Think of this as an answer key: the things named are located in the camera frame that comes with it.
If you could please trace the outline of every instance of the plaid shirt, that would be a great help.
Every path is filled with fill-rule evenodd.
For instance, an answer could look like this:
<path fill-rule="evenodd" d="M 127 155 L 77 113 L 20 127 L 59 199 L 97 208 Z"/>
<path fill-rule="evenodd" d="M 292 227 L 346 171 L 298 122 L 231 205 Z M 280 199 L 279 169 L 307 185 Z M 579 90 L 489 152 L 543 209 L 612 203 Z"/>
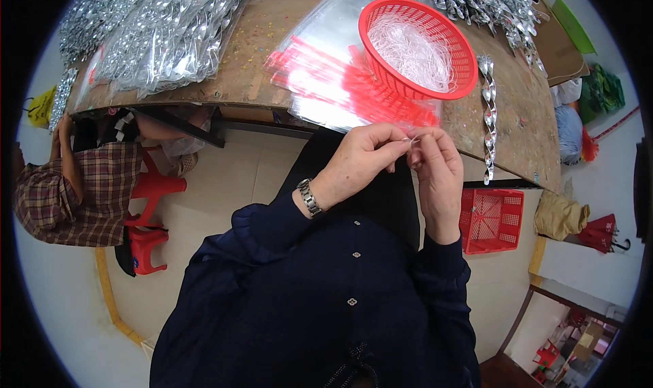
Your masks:
<path fill-rule="evenodd" d="M 41 166 L 28 164 L 16 180 L 14 193 L 14 211 L 21 225 L 49 244 L 123 244 L 142 151 L 139 143 L 110 142 L 75 153 L 84 180 L 81 203 L 61 172 L 61 159 Z"/>

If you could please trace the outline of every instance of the metal watch band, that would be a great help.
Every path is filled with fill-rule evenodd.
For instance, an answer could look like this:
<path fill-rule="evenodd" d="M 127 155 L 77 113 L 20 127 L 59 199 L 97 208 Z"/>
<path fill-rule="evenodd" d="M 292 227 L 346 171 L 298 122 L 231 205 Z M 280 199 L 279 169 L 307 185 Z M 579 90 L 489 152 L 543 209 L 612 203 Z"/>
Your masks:
<path fill-rule="evenodd" d="M 299 189 L 299 194 L 302 196 L 302 200 L 304 200 L 304 205 L 308 208 L 308 213 L 310 213 L 311 216 L 314 216 L 315 214 L 321 213 L 322 210 L 315 201 L 311 188 L 308 186 L 310 180 L 311 179 L 302 180 L 297 184 L 297 188 Z"/>

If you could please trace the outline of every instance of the green bag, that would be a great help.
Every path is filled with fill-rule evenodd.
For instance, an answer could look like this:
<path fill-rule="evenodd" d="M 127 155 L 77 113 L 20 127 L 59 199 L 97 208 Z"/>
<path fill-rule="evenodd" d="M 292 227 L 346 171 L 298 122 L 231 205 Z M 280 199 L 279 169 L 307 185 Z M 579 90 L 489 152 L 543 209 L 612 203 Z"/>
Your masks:
<path fill-rule="evenodd" d="M 590 68 L 589 76 L 583 77 L 580 116 L 583 124 L 592 122 L 603 113 L 617 111 L 625 106 L 624 90 L 615 75 L 606 72 L 599 64 Z"/>

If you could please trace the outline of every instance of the sleeve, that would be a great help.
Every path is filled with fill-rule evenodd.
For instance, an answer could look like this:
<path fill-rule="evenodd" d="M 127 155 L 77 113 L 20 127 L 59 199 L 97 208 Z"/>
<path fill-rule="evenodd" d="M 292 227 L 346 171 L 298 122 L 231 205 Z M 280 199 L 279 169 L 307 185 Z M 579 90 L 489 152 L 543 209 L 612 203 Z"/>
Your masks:
<path fill-rule="evenodd" d="M 413 281 L 429 313 L 431 333 L 440 335 L 462 366 L 463 385 L 480 388 L 481 371 L 474 352 L 476 335 L 469 322 L 467 288 L 471 271 L 462 257 L 462 239 L 440 245 L 428 235 L 413 264 Z"/>
<path fill-rule="evenodd" d="M 16 215 L 34 236 L 55 231 L 62 222 L 75 221 L 80 204 L 70 181 L 43 167 L 24 173 L 16 185 Z"/>
<path fill-rule="evenodd" d="M 191 384 L 204 344 L 243 293 L 247 277 L 257 267 L 288 256 L 312 222 L 287 194 L 269 206 L 252 204 L 236 211 L 231 230 L 204 239 L 157 340 L 151 387 Z"/>

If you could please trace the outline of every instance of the umbrella handle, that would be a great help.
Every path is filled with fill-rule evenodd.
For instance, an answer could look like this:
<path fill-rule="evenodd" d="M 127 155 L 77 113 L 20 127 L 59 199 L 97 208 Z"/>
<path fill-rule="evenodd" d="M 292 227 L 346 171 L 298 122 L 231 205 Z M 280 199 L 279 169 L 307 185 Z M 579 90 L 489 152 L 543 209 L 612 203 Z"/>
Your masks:
<path fill-rule="evenodd" d="M 626 243 L 627 243 L 627 246 L 626 246 L 626 247 L 621 246 L 621 245 L 619 245 L 619 244 L 616 243 L 616 242 L 612 242 L 612 245 L 616 246 L 617 248 L 621 248 L 621 249 L 623 249 L 623 250 L 629 250 L 629 249 L 630 249 L 630 239 L 626 239 L 625 241 L 626 241 Z"/>

